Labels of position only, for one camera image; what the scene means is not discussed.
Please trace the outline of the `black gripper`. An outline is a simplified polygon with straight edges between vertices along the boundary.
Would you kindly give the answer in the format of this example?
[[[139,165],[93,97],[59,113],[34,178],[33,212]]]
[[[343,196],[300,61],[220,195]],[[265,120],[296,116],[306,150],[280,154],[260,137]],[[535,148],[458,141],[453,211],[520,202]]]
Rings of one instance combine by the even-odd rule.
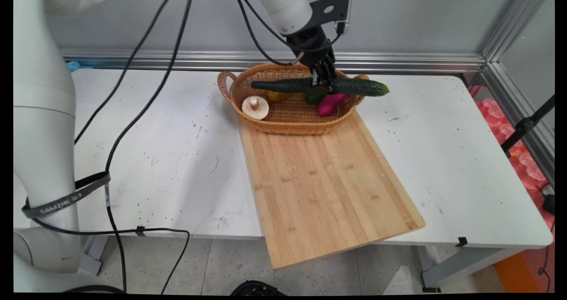
[[[334,81],[337,75],[334,66],[334,50],[322,26],[318,25],[288,35],[286,42],[291,46],[294,55],[298,56],[301,52],[304,53],[300,64],[307,66],[310,70],[312,88],[320,87],[319,75],[321,74],[322,86],[328,93],[336,93]]]

